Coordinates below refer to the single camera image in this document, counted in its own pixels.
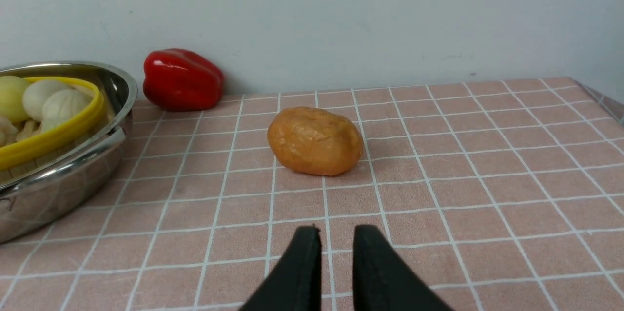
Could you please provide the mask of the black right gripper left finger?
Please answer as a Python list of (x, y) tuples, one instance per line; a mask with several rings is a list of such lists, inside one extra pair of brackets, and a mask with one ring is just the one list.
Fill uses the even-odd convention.
[(267, 278), (241, 311), (320, 311), (322, 244), (319, 229), (300, 226)]

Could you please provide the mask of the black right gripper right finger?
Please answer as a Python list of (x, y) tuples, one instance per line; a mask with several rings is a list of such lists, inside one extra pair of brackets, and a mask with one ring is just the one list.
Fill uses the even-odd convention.
[(404, 262), (374, 225), (356, 225), (353, 240), (356, 311), (451, 311)]

